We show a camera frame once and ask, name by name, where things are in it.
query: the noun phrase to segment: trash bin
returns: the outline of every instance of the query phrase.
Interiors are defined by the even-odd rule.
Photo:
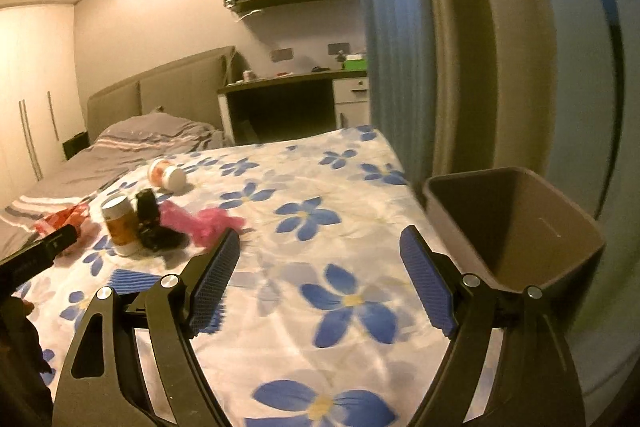
[[[591,216],[528,169],[436,176],[426,192],[427,215],[452,259],[496,289],[549,289],[605,243]]]

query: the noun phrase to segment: upholstered headboard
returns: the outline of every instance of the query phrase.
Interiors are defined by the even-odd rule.
[[[181,58],[126,78],[89,97],[87,131],[94,142],[113,123],[162,106],[181,118],[222,129],[217,90],[239,78],[241,60],[234,46]]]

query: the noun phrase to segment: electrical outlet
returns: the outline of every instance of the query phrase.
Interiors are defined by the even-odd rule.
[[[329,44],[329,55],[337,55],[342,52],[345,55],[351,53],[351,45],[348,42],[337,42],[335,44]]]
[[[293,48],[283,50],[273,50],[271,52],[271,62],[282,62],[283,60],[293,60]]]

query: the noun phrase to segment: silver bolt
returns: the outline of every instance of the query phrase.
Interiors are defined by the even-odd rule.
[[[537,286],[529,286],[527,288],[527,295],[532,299],[541,299],[542,298],[542,290]]]
[[[477,288],[480,285],[480,279],[476,275],[468,273],[462,278],[462,283],[469,288]]]
[[[113,293],[113,290],[111,288],[109,288],[108,286],[103,286],[97,291],[95,296],[101,301],[104,301],[105,299],[108,299],[109,297],[111,297],[112,293]]]
[[[177,275],[167,275],[166,277],[162,277],[160,284],[163,288],[173,288],[179,280]]]

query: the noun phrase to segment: desk drawer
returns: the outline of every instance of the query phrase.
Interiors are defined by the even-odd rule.
[[[334,102],[366,102],[369,100],[368,78],[341,78],[334,80]]]

